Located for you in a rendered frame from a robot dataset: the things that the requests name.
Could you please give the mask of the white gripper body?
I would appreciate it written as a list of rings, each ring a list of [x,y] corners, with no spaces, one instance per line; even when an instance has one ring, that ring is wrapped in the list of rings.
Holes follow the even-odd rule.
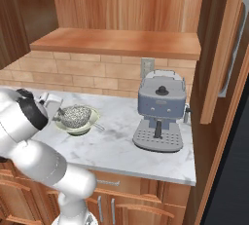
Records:
[[[46,108],[58,109],[63,99],[55,94],[43,93],[41,99],[44,101],[43,105]]]

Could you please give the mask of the metal mesh tea strainer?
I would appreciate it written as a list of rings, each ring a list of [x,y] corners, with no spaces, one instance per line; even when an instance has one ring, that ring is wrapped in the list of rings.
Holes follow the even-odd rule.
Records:
[[[89,122],[91,109],[83,105],[73,105],[61,108],[63,116],[59,116],[60,122],[69,129],[79,129]]]

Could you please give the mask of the pale green bowl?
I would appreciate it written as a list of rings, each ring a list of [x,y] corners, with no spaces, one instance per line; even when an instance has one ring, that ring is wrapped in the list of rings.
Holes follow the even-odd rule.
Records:
[[[55,122],[55,124],[60,128],[62,129],[63,131],[66,131],[67,133],[69,133],[70,135],[74,135],[74,136],[77,136],[77,135],[84,135],[86,134],[87,132],[90,131],[91,127],[92,126],[95,126],[96,125],[96,122],[99,120],[100,118],[100,115],[98,113],[98,111],[90,106],[87,106],[91,109],[92,113],[91,113],[91,116],[90,116],[90,119],[89,119],[89,122],[84,125],[83,127],[79,128],[79,129],[69,129],[67,127],[65,127],[59,120],[58,117],[53,117],[53,121]]]

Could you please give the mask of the dark wooden cabinet door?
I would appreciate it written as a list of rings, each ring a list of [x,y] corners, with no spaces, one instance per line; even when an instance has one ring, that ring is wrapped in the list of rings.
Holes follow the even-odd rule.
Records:
[[[18,0],[0,0],[0,70],[29,52]]]

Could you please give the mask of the wooden base cabinet door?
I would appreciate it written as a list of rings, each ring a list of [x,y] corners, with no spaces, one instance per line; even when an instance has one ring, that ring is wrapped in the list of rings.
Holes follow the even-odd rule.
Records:
[[[31,188],[8,169],[0,169],[0,219],[20,225],[51,225],[47,212],[38,208]]]
[[[103,212],[103,223],[99,219],[99,211],[97,205],[98,196],[102,197],[102,212]],[[90,198],[87,198],[87,206],[89,211],[96,217],[99,225],[112,225],[112,214],[110,199],[105,194],[94,193]]]
[[[164,205],[125,197],[113,198],[116,206],[116,225],[183,224],[185,215],[183,206]]]

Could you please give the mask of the wooden drawer front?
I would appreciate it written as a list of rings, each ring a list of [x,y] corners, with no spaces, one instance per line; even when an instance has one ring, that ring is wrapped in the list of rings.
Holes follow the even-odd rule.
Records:
[[[99,190],[131,195],[143,195],[146,193],[146,186],[143,185],[142,179],[140,177],[115,174],[97,170],[94,170],[93,173],[99,180],[113,182],[121,181],[119,186],[111,186],[97,183],[97,188]]]

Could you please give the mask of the blue grey coffee machine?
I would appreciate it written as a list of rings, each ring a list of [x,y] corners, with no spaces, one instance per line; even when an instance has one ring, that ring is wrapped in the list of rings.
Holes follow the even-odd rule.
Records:
[[[186,110],[185,79],[173,70],[156,69],[141,81],[138,113],[143,117],[133,136],[134,144],[145,150],[174,153],[183,148],[177,120]]]

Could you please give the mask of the black appliance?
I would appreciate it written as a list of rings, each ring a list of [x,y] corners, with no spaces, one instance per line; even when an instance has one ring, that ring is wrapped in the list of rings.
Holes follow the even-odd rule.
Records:
[[[249,225],[249,75],[199,225]]]

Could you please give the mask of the open wooden wall cabinet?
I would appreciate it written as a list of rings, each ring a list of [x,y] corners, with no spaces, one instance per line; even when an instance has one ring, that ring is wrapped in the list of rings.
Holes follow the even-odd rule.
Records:
[[[54,0],[58,28],[37,51],[198,60],[202,0]]]

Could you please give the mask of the grey wall outlet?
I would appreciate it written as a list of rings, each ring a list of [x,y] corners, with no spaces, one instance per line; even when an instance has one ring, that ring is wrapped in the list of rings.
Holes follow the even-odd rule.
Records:
[[[142,57],[140,60],[140,77],[145,78],[147,74],[154,70],[155,60],[149,57]]]

